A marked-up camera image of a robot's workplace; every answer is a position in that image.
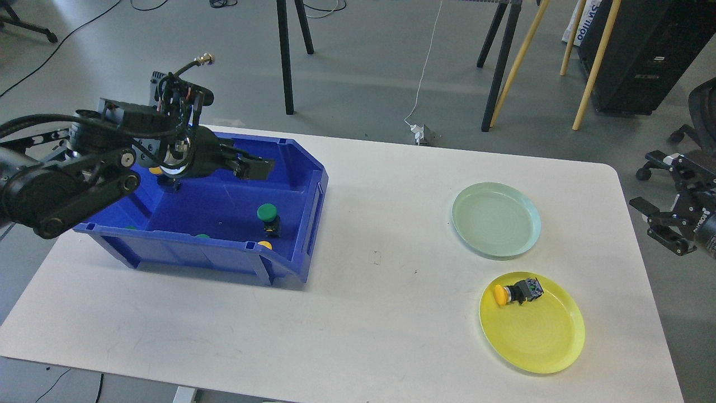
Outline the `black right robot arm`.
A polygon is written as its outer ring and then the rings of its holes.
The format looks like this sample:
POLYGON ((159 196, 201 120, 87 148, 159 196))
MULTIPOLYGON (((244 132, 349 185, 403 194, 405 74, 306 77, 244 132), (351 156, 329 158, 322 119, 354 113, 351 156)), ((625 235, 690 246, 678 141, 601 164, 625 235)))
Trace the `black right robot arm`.
POLYGON ((652 151, 645 158, 647 162, 635 174, 637 179, 646 181, 652 169, 664 170, 677 191, 671 210, 662 211, 642 197, 629 201, 649 225, 647 234, 675 255, 701 249, 714 257, 714 157, 696 150, 672 155, 652 151))

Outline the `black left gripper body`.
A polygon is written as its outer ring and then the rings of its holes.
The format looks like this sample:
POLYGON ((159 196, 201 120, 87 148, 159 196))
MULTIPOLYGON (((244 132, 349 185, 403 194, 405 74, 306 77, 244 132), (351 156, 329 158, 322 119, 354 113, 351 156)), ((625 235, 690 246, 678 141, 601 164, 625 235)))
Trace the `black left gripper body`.
POLYGON ((171 178, 202 178, 210 176, 219 169, 231 169, 231 161, 235 153, 225 146, 229 140, 218 138, 212 130, 199 126, 195 130, 194 142, 191 143, 191 155, 186 158, 186 165, 179 168, 163 168, 163 174, 171 178))

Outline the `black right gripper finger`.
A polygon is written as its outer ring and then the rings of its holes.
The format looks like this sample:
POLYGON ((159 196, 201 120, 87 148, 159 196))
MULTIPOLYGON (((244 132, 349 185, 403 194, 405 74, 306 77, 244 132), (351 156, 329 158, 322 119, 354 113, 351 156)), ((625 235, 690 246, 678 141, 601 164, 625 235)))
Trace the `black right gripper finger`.
POLYGON ((701 150, 685 154, 667 155, 662 151, 645 154, 644 168, 668 171, 680 196, 691 196, 698 192, 714 191, 715 160, 701 150))
POLYGON ((648 224, 647 235, 673 254, 683 256, 696 250, 693 233, 695 215, 688 209, 661 211, 642 197, 629 200, 629 206, 636 209, 648 224))

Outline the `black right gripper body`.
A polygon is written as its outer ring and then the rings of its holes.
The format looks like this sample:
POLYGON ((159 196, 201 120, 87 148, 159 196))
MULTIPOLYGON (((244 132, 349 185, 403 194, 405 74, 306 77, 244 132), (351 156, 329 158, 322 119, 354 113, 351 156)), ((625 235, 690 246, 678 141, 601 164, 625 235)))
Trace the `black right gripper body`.
POLYGON ((693 250, 715 255, 714 191, 682 192, 677 195, 673 211, 687 224, 678 228, 693 250))

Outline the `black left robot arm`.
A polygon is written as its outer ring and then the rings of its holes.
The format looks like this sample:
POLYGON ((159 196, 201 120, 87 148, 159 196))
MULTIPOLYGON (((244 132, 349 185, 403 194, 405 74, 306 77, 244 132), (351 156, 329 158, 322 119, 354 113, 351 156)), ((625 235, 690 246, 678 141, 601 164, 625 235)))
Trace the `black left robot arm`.
POLYGON ((255 156, 200 125, 213 103, 207 88, 187 82, 192 67, 154 72, 148 105, 101 99, 97 110, 36 113, 2 124, 2 227, 21 224, 54 239, 140 186, 135 165, 174 184, 217 170, 241 180, 266 180, 274 159, 255 156))

